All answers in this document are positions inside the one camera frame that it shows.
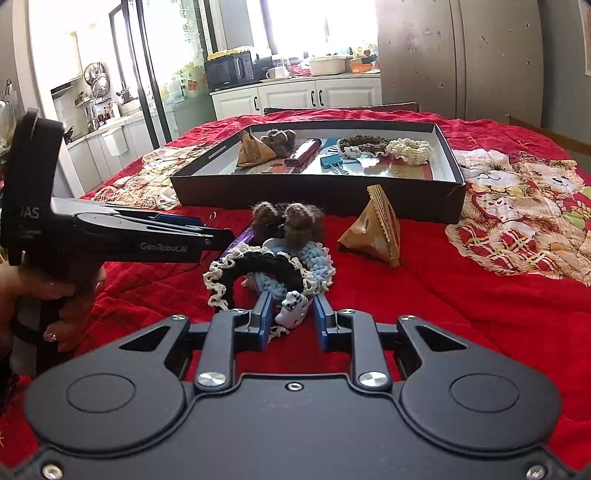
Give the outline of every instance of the red tablecloth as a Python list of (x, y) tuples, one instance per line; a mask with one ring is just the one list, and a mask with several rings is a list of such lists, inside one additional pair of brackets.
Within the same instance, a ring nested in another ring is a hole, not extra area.
[[(244, 116), (203, 125), (175, 140), (174, 146), (222, 140), (251, 123), (303, 119), (396, 119), (440, 125), (452, 148), (484, 148), (514, 155), (525, 150), (539, 157), (567, 158), (546, 137), (492, 121), (447, 121), (426, 113), (337, 111), (275, 113)], [(140, 169), (131, 164), (119, 176)], [(215, 227), (235, 233), (249, 221), (249, 212), (180, 207), (177, 213), (203, 219), (217, 211)], [(401, 266), (339, 252), (338, 237), (352, 218), (326, 218), (326, 242), (337, 273), (327, 296), (333, 308), (353, 307), (373, 314), (376, 321), (393, 322), (401, 314), (419, 315), (485, 347), (500, 351), (548, 375), (563, 396), (563, 414), (550, 449), (574, 468), (591, 460), (591, 301), (582, 283), (551, 280), (539, 275), (500, 277), (463, 258), (450, 244), (445, 225), (402, 220)], [(89, 329), (77, 353), (84, 353), (174, 313), (195, 322), (210, 319), (202, 265), (106, 265), (108, 280), (97, 299)], [(252, 306), (247, 291), (236, 294), (237, 304)], [(261, 354), (241, 353), (239, 372), (345, 372), (344, 354), (318, 349), (313, 322), (308, 320), (284, 338), (271, 342)], [(28, 381), (21, 382), (23, 390)], [(22, 394), (0, 420), (4, 447), (0, 460), (14, 466), (36, 449), (22, 415)]]

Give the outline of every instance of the human hand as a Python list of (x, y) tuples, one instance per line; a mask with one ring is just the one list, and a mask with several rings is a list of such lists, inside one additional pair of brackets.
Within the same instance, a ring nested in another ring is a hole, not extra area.
[(74, 295), (74, 285), (53, 281), (39, 270), (24, 265), (14, 267), (8, 263), (0, 264), (0, 357), (11, 349), (10, 321), (14, 316), (17, 298), (24, 296), (41, 300), (70, 297), (60, 310), (60, 320), (47, 327), (43, 339), (46, 342), (58, 342), (59, 352), (75, 349), (82, 338), (86, 317), (95, 304), (95, 295), (102, 288), (105, 278), (105, 270), (101, 267), (86, 288)]

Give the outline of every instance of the mug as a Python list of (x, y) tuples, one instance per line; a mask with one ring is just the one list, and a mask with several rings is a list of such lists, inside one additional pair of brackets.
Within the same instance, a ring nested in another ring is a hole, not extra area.
[(287, 70), (287, 68), (285, 68), (283, 65), (280, 67), (274, 67), (272, 69), (267, 70), (267, 73), (265, 74), (265, 76), (268, 79), (280, 79), (280, 78), (285, 78), (288, 77), (290, 75), (289, 70)]

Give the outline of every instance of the sliding glass door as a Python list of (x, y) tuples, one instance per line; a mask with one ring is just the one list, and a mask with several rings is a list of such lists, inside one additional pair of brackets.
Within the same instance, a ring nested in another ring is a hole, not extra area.
[(154, 148), (216, 119), (203, 66), (211, 49), (208, 9), (207, 0), (122, 2), (138, 96)]

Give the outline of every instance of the black microwave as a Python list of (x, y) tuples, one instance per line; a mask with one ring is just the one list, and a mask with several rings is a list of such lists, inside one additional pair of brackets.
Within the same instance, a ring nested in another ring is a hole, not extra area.
[(256, 83), (252, 53), (244, 51), (205, 62), (210, 92)]

